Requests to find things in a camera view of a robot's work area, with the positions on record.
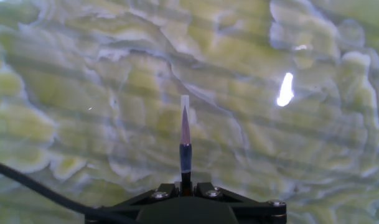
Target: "textured surface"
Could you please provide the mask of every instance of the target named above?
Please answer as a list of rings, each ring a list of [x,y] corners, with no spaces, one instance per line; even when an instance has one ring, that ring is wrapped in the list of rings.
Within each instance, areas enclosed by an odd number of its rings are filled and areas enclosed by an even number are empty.
[[[91,206],[192,175],[379,223],[379,0],[0,1],[0,162]],[[0,176],[0,224],[83,217]]]

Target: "metal screw head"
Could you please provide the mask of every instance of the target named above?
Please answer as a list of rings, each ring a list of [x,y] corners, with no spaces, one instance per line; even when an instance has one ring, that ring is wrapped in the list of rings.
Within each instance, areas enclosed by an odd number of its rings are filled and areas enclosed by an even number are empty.
[[[154,192],[152,194],[152,197],[157,198],[157,199],[162,199],[162,198],[165,198],[167,196],[168,196],[168,194],[165,192]]]
[[[269,200],[268,203],[274,207],[280,207],[280,206],[285,206],[286,203],[280,201],[280,200]]]
[[[209,190],[206,192],[206,195],[209,196],[209,197],[216,197],[220,194],[220,192],[216,191],[216,190]]]

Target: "black cable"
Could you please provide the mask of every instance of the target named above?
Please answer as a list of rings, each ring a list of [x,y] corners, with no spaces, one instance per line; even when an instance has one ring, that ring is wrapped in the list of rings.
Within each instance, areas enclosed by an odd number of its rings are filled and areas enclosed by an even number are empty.
[[[31,179],[30,177],[16,171],[8,166],[5,166],[0,163],[0,174],[5,175],[6,177],[15,180],[16,182],[25,185],[31,190],[37,192],[38,194],[43,195],[44,197],[50,199],[51,201],[65,207],[71,209],[75,212],[82,213],[84,215],[90,215],[93,218],[104,219],[109,222],[116,222],[119,224],[139,224],[137,221],[118,215],[116,213],[105,212],[101,210],[97,210],[91,207],[87,207],[80,203],[74,202],[70,199],[65,198],[64,196],[48,189],[37,181]]]

